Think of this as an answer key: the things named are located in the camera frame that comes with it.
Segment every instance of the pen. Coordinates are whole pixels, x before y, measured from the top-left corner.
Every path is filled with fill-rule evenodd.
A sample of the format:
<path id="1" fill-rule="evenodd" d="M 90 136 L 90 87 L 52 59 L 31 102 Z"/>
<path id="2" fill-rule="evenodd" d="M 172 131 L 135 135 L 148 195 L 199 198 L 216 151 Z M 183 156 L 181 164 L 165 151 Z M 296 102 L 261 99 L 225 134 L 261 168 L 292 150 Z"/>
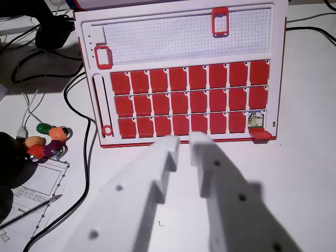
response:
<path id="1" fill-rule="evenodd" d="M 45 205 L 48 205 L 48 204 L 50 204 L 50 203 L 56 201 L 56 200 L 59 199 L 61 196 L 62 196 L 62 194 L 60 194 L 60 195 L 56 195 L 56 196 L 54 196 L 54 197 L 52 197 L 52 198 L 50 198 L 50 199 L 48 199 L 48 200 L 42 202 L 41 204 L 38 204 L 37 206 L 35 206 L 35 207 L 29 209 L 29 210 L 26 211 L 25 213 L 16 216 L 15 218 L 11 219 L 10 221 L 5 222 L 4 224 L 0 224 L 0 229 L 4 229 L 5 227 L 10 226 L 11 224 L 13 224 L 13 223 L 19 221 L 20 219 L 22 219 L 22 218 L 26 217 L 27 215 L 31 214 L 32 212 L 38 210 L 39 208 L 41 208 L 41 207 L 43 207 L 43 206 L 45 206 Z"/>

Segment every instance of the grid paper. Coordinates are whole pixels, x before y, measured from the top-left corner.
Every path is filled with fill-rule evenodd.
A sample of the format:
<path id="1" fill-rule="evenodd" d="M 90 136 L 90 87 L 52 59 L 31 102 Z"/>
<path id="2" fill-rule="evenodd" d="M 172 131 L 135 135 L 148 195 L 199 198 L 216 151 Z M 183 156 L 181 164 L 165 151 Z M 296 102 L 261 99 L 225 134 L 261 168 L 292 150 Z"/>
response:
<path id="1" fill-rule="evenodd" d="M 104 25 L 114 65 L 267 52 L 270 9 L 229 13 L 228 36 L 215 38 L 211 15 Z M 215 18 L 226 30 L 226 16 Z"/>

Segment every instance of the red clip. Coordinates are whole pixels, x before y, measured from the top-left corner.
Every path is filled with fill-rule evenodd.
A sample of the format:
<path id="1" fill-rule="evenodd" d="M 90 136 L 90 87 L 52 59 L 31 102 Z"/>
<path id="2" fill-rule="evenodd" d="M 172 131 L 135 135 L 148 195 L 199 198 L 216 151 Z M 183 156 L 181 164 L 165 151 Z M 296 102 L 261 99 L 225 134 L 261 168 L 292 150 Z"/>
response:
<path id="1" fill-rule="evenodd" d="M 222 32 L 221 31 L 215 32 L 215 16 L 223 16 L 224 14 L 226 15 L 226 30 Z M 228 34 L 229 33 L 229 9 L 227 7 L 214 8 L 212 9 L 211 15 L 212 15 L 212 34 L 214 36 Z"/>
<path id="2" fill-rule="evenodd" d="M 102 132 L 103 132 L 104 135 L 113 135 L 113 128 L 109 125 L 105 125 L 102 128 Z"/>
<path id="3" fill-rule="evenodd" d="M 99 64 L 98 53 L 97 53 L 99 49 L 106 49 L 107 55 L 109 58 L 108 64 Z M 112 69 L 113 61 L 112 61 L 112 51 L 110 50 L 110 48 L 108 46 L 96 46 L 94 50 L 95 50 L 94 53 L 96 55 L 96 62 L 97 62 L 98 69 L 100 70 Z"/>
<path id="4" fill-rule="evenodd" d="M 256 140 L 268 140 L 271 138 L 272 134 L 266 131 L 264 128 L 252 128 L 249 129 L 248 132 L 256 139 Z"/>

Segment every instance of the white board frame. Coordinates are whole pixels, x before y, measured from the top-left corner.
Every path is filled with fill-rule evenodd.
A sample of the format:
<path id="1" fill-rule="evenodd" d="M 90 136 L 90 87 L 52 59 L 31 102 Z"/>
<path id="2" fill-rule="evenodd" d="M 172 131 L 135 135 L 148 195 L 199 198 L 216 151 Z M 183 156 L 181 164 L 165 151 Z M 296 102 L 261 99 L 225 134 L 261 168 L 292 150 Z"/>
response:
<path id="1" fill-rule="evenodd" d="M 102 25 L 129 22 L 135 20 L 147 20 L 165 17 L 177 17 L 185 15 L 199 15 L 209 14 L 212 8 L 228 7 L 229 11 L 252 10 L 261 8 L 271 9 L 270 22 L 270 44 L 269 51 L 255 54 L 231 55 L 212 58 L 201 59 L 184 59 L 172 60 L 163 62 L 150 62 L 142 64 L 129 64 L 113 66 L 109 70 L 100 70 L 97 67 L 96 59 L 94 57 L 93 47 L 97 44 L 104 44 L 104 33 Z M 100 74 L 104 80 L 111 81 L 110 73 L 119 71 L 133 71 L 133 70 L 150 70 L 150 69 L 164 69 L 171 67 L 188 67 L 197 65 L 210 65 L 218 63 L 230 63 L 239 61 L 253 61 L 253 60 L 270 60 L 270 73 L 268 80 L 268 104 L 266 111 L 265 130 L 271 133 L 272 137 L 276 137 L 278 126 L 278 111 L 280 100 L 281 74 L 283 50 L 285 41 L 285 24 L 288 15 L 288 2 L 282 0 L 201 0 L 201 1 L 180 1 L 171 3 L 159 3 L 140 6 L 131 6 L 114 9 L 102 9 L 89 12 L 75 13 L 75 27 L 80 39 L 82 55 L 85 62 L 86 73 L 91 93 L 91 100 L 93 110 L 97 119 L 99 139 L 102 147 L 114 144 L 139 144 L 151 143 L 156 141 L 156 136 L 153 138 L 133 138 L 122 139 L 119 132 L 118 115 L 114 105 L 114 92 L 112 85 L 106 85 L 106 90 L 101 90 L 95 87 L 92 77 Z M 108 106 L 98 105 L 95 92 L 106 92 L 108 97 Z M 102 133 L 102 117 L 110 116 L 114 136 L 105 136 Z M 232 139 L 250 139 L 251 135 L 248 132 L 247 126 L 245 133 L 226 133 L 209 135 L 214 140 L 232 140 Z M 180 136 L 181 141 L 188 141 L 189 136 Z"/>

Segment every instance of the white desk surface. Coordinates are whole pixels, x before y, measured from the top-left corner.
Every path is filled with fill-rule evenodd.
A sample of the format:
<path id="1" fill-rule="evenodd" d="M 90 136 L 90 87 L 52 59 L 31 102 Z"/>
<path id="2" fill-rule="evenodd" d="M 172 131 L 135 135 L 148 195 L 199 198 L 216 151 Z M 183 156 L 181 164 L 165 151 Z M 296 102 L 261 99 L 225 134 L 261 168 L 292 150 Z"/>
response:
<path id="1" fill-rule="evenodd" d="M 323 12 L 331 10 L 325 4 L 290 6 L 288 20 Z M 309 25 L 335 34 L 336 16 L 318 17 L 288 26 Z M 67 45 L 75 43 L 78 43 L 77 36 L 72 33 Z M 2 83 L 8 80 L 18 59 L 25 57 L 24 52 L 28 49 L 7 51 L 0 56 Z M 62 60 L 63 69 L 59 72 L 67 70 L 68 60 L 54 56 L 53 59 Z M 44 65 L 41 62 L 44 61 L 40 60 L 39 65 L 31 67 L 38 69 Z M 48 64 L 59 68 L 59 62 L 53 64 L 49 60 Z M 264 202 L 303 251 L 334 252 L 336 48 L 318 32 L 287 32 L 283 66 L 278 139 L 259 145 L 252 142 L 227 142 L 219 143 L 219 146 L 248 181 L 261 184 Z M 42 79 L 38 84 L 39 87 L 47 87 L 53 81 L 51 78 Z M 33 83 L 30 85 L 33 88 L 31 92 L 36 88 Z M 22 95 L 18 93 L 20 87 L 23 86 L 15 86 L 16 91 L 0 102 L 0 130 L 13 137 L 26 107 Z M 79 111 L 93 117 L 89 91 L 84 81 L 70 91 L 69 100 Z M 86 120 L 67 107 L 62 89 L 48 92 L 36 110 L 36 115 L 47 123 L 66 125 L 74 131 L 72 139 L 67 142 L 69 151 L 62 158 L 71 164 L 67 174 L 71 176 L 71 182 L 64 196 L 53 204 L 53 220 L 66 211 L 84 190 L 82 144 Z M 37 134 L 35 126 L 36 121 L 30 119 L 27 124 L 30 135 Z M 96 139 L 87 199 L 71 217 L 42 238 L 30 251 L 61 251 L 99 188 L 145 148 L 102 149 Z M 158 220 L 166 227 L 159 227 Z M 158 207 L 155 221 L 150 252 L 208 251 L 206 204 L 198 195 L 197 173 L 190 165 L 188 144 L 180 148 L 177 172 L 171 174 L 166 204 Z"/>

